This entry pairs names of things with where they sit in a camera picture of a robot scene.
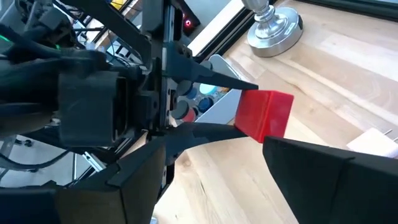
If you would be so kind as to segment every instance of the blue object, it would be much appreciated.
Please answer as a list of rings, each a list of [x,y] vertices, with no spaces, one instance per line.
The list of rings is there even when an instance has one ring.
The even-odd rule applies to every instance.
[[[217,91],[217,86],[208,85],[208,84],[200,84],[199,91],[204,95],[212,95]]]
[[[192,100],[197,96],[197,94],[198,90],[196,88],[192,88],[185,97],[187,97],[189,100]]]
[[[87,50],[95,50],[95,44],[92,42],[87,42],[86,43],[86,49]]]
[[[209,98],[209,97],[206,97],[206,98],[203,98],[203,99],[199,102],[199,104],[198,104],[198,110],[199,110],[201,113],[204,113],[204,112],[206,112],[208,109],[210,109],[213,105],[214,105],[213,100],[212,100],[211,98]]]

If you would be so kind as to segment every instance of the bottle cap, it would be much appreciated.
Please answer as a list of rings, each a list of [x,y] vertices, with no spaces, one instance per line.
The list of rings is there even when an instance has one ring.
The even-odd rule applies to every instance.
[[[181,81],[177,85],[177,95],[178,96],[185,96],[192,90],[193,83],[191,81]]]
[[[210,109],[213,106],[214,102],[211,98],[206,97],[203,98],[199,104],[198,104],[198,110],[202,113],[206,112],[208,109]]]
[[[197,96],[197,94],[198,94],[198,90],[195,87],[193,87],[185,97],[192,100]]]
[[[212,95],[213,93],[215,93],[217,91],[217,86],[202,83],[199,86],[199,91],[201,94],[204,94],[204,95]]]
[[[177,107],[172,110],[172,116],[174,119],[182,119],[189,112],[189,105],[185,100],[180,100],[177,103]]]

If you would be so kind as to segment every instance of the wooden floor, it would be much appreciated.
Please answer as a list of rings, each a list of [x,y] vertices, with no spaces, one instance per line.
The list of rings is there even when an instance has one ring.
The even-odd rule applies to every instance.
[[[244,35],[224,57],[262,90],[295,96],[285,137],[346,149],[370,127],[398,137],[398,24],[286,1],[302,15],[299,43],[258,58]],[[297,223],[249,138],[185,152],[155,208],[160,224]]]

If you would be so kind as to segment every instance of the led light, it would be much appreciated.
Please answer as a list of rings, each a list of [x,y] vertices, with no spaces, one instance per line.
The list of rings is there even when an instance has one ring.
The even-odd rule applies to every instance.
[[[185,25],[186,25],[186,26],[191,26],[191,21],[190,21],[190,20],[186,20],[186,21],[185,21]]]
[[[0,35],[0,38],[1,38],[1,39],[3,39],[3,40],[5,40],[5,41],[8,41],[8,42],[10,42],[10,40],[9,40],[9,39],[7,39],[7,38],[5,38],[5,36],[2,36],[2,35]]]

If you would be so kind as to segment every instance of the red light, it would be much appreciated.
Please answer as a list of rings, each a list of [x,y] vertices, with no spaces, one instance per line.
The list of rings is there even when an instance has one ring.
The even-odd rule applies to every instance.
[[[191,21],[189,21],[189,20],[186,20],[186,21],[185,21],[185,25],[186,25],[186,26],[191,26],[191,24],[192,24]]]

